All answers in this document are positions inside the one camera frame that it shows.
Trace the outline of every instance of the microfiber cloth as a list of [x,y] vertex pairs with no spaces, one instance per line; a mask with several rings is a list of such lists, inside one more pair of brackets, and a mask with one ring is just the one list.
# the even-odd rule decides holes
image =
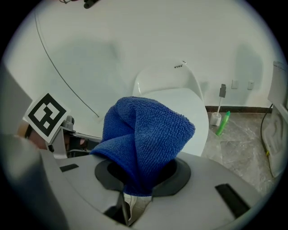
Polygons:
[[90,154],[104,155],[126,171],[125,193],[149,196],[160,171],[194,132],[186,117],[155,100],[123,97],[107,112],[103,139]]

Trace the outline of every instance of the gray tile floor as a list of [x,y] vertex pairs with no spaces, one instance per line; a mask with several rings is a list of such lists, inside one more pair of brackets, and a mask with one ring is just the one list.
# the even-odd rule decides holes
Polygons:
[[[269,122],[268,114],[263,128]],[[274,185],[269,162],[261,144],[260,125],[264,114],[231,113],[221,136],[218,127],[209,125],[207,142],[202,157],[212,159],[239,175],[262,195]]]

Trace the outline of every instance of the toilet seat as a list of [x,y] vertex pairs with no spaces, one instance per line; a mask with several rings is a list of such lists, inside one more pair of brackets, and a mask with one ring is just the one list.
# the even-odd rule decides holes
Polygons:
[[154,99],[187,117],[195,126],[195,134],[182,151],[201,156],[208,136],[209,121],[203,101],[195,92],[188,88],[173,88],[145,93],[140,97]]

